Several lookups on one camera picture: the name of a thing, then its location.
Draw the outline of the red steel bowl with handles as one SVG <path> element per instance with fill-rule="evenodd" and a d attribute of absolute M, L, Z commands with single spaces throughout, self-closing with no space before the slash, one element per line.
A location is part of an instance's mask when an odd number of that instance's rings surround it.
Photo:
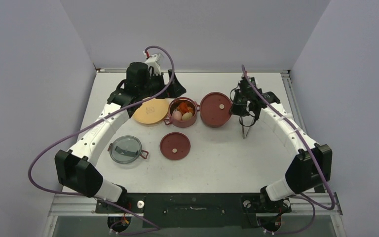
<path fill-rule="evenodd" d="M 196 122 L 198 112 L 197 102 L 187 97 L 180 97 L 169 103 L 168 112 L 163 121 L 165 125 L 187 128 Z"/>

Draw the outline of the orange fried food pieces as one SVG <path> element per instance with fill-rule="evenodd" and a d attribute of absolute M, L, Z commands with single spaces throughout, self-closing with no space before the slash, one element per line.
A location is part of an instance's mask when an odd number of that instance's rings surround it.
<path fill-rule="evenodd" d="M 194 109 L 193 107 L 190 106 L 189 103 L 187 102 L 181 102 L 178 106 L 177 106 L 177 111 L 180 111 L 182 113 L 182 115 L 186 114 L 186 113 L 191 113 L 192 115 L 194 114 Z"/>

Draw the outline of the metal tongs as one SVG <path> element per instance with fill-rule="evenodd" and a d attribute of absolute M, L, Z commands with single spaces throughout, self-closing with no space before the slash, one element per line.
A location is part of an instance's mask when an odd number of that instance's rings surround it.
<path fill-rule="evenodd" d="M 252 117 L 240 117 L 239 122 L 241 124 L 242 138 L 246 139 L 249 135 L 249 131 L 251 128 L 251 123 L 253 122 L 253 118 Z"/>

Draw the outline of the beige egg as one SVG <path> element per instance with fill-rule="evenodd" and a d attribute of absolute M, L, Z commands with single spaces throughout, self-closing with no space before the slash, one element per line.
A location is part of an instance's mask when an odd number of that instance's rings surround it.
<path fill-rule="evenodd" d="M 172 118 L 173 118 L 174 120 L 178 120 L 178 121 L 180 121 L 180 120 L 182 120 L 182 113 L 181 113 L 180 111 L 175 110 L 175 111 L 172 113 Z"/>

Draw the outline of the orange plastic plate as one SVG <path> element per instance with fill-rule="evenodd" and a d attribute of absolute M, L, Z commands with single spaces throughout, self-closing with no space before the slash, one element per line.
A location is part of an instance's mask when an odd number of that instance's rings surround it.
<path fill-rule="evenodd" d="M 151 99 L 144 102 L 134 113 L 133 119 L 141 124 L 154 124 L 163 120 L 168 113 L 166 99 Z"/>

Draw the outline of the red steel bowl tall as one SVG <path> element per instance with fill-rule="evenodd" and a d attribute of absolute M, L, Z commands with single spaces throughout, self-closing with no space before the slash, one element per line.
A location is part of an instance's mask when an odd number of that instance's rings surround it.
<path fill-rule="evenodd" d="M 201 115 L 200 117 L 206 126 L 212 127 L 212 128 L 218 128 L 218 127 L 224 126 L 229 121 L 231 116 L 227 115 L 227 116 L 213 117 L 213 116 Z"/>

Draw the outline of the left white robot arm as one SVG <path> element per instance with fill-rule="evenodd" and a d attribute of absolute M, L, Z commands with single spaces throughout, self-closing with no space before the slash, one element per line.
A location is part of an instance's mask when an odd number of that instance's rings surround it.
<path fill-rule="evenodd" d="M 126 78 L 110 94 L 100 116 L 84 129 L 84 135 L 67 151 L 59 150 L 55 165 L 59 183 L 88 198 L 108 201 L 114 212 L 127 207 L 127 190 L 103 178 L 96 165 L 101 153 L 117 130 L 141 106 L 152 98 L 177 98 L 186 92 L 175 79 L 175 69 L 168 70 L 169 82 L 154 65 L 133 62 Z"/>

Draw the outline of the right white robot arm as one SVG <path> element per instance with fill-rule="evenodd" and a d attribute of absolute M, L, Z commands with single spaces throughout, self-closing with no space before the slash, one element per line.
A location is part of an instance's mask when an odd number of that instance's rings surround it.
<path fill-rule="evenodd" d="M 262 92 L 254 78 L 242 77 L 232 90 L 230 113 L 239 118 L 251 116 L 252 125 L 260 120 L 279 139 L 290 155 L 284 176 L 260 191 L 259 205 L 274 210 L 280 201 L 318 187 L 328 187 L 331 176 L 332 149 L 310 138 L 294 121 L 273 92 Z"/>

